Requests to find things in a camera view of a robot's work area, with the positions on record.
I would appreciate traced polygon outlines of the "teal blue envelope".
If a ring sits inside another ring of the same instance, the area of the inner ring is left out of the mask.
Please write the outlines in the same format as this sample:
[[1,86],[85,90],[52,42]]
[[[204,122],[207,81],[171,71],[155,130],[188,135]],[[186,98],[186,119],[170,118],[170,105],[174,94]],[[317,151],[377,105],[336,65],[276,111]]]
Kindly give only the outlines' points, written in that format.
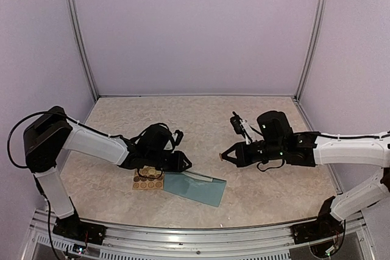
[[194,180],[181,173],[166,172],[164,191],[195,202],[218,207],[227,182],[213,178],[212,182]]

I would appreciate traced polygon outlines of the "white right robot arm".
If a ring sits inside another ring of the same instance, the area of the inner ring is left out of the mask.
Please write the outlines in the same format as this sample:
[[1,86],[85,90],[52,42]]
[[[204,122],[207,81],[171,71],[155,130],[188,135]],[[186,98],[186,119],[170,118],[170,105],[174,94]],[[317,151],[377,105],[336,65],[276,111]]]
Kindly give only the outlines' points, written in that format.
[[344,194],[326,200],[312,233],[324,238],[336,222],[389,197],[389,133],[331,135],[321,132],[294,132],[282,111],[268,111],[257,117],[259,130],[236,113],[230,118],[236,134],[244,138],[225,152],[222,160],[236,167],[267,164],[280,160],[292,166],[316,167],[329,164],[378,166],[370,178]]

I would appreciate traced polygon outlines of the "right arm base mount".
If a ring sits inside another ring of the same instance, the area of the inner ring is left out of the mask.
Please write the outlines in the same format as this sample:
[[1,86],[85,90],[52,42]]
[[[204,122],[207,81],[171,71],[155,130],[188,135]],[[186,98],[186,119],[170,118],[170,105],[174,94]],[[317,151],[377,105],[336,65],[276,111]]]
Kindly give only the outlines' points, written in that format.
[[341,220],[335,219],[331,213],[331,205],[336,197],[332,196],[322,204],[316,219],[291,227],[295,244],[317,241],[326,237],[336,236],[345,232]]

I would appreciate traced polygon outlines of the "round sticker seal sheet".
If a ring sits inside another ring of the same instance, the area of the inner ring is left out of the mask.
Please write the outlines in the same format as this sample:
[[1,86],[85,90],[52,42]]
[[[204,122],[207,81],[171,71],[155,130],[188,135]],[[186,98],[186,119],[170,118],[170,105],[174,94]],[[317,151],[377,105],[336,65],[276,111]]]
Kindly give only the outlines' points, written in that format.
[[165,175],[154,167],[134,171],[132,189],[136,191],[163,190]]

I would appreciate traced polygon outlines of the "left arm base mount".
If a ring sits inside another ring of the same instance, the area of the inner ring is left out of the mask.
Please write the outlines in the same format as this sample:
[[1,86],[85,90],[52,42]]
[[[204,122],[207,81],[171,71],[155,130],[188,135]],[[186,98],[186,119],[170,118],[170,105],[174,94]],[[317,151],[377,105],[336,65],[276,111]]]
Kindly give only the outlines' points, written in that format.
[[106,229],[104,225],[81,220],[77,211],[74,210],[72,215],[56,219],[53,233],[85,244],[102,245]]

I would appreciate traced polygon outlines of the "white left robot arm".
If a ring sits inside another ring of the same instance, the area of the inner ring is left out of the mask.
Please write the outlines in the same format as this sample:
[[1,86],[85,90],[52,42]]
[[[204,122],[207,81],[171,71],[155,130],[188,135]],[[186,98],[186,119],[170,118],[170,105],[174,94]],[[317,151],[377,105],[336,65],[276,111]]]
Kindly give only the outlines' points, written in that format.
[[[32,123],[23,131],[25,163],[20,165],[11,152],[12,136],[28,120]],[[178,149],[182,138],[182,131],[172,132],[162,122],[151,124],[133,138],[110,135],[71,118],[62,107],[54,106],[19,120],[9,132],[6,149],[15,167],[27,169],[34,176],[48,207],[62,220],[62,230],[77,239],[85,233],[85,224],[75,217],[76,207],[57,167],[57,158],[62,152],[79,153],[125,170],[151,167],[163,174],[181,173],[193,166]]]

